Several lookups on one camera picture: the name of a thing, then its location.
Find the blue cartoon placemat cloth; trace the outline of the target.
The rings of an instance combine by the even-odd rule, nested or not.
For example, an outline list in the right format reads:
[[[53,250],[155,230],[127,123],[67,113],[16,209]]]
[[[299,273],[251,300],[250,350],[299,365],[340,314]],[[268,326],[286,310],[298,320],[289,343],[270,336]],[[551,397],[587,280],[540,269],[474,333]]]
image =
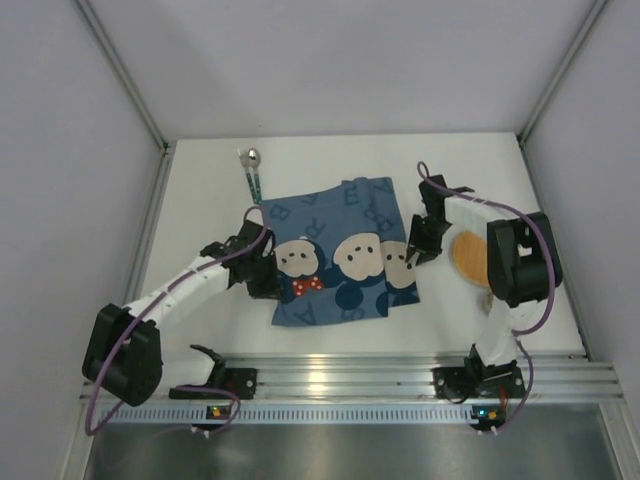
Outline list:
[[[394,184],[360,177],[311,194],[266,200],[283,296],[278,327],[386,318],[420,301]]]

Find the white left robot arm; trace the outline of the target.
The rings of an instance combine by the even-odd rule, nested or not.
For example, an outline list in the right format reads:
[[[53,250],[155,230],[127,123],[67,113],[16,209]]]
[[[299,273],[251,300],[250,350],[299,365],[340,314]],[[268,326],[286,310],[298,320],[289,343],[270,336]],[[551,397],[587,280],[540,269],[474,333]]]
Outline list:
[[[83,376],[133,407],[160,388],[220,387],[222,356],[201,345],[183,354],[166,353],[161,338],[236,284],[245,284],[254,299],[279,299],[274,244],[272,230],[244,220],[237,235],[204,247],[163,286],[127,305],[103,307],[86,350]]]

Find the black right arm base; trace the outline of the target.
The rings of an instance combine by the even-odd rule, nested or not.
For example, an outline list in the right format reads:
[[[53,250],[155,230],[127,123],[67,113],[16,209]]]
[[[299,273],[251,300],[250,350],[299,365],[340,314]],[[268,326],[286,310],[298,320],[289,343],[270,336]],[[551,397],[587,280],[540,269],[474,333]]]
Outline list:
[[[436,397],[461,404],[469,399],[521,398],[524,380],[517,361],[486,365],[475,346],[463,359],[462,366],[438,367],[433,370]]]

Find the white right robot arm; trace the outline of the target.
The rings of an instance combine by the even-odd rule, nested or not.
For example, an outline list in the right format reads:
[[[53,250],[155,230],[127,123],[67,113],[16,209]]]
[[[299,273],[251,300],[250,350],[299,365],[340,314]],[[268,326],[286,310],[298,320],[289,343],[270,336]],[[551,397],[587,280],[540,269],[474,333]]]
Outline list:
[[[407,261],[421,265],[436,259],[452,226],[486,242],[493,302],[464,368],[476,383],[506,377],[517,366],[517,340],[545,325],[563,280],[549,219],[475,197],[467,187],[452,189],[441,175],[424,174],[419,190],[426,214],[412,218]]]

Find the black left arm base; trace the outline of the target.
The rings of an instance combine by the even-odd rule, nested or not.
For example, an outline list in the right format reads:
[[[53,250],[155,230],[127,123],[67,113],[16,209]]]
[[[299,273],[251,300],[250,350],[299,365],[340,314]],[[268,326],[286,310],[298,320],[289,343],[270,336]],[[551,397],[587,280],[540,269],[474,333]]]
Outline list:
[[[246,367],[228,367],[226,359],[213,353],[214,366],[209,386],[235,394],[241,400],[252,400],[257,388],[258,370]]]

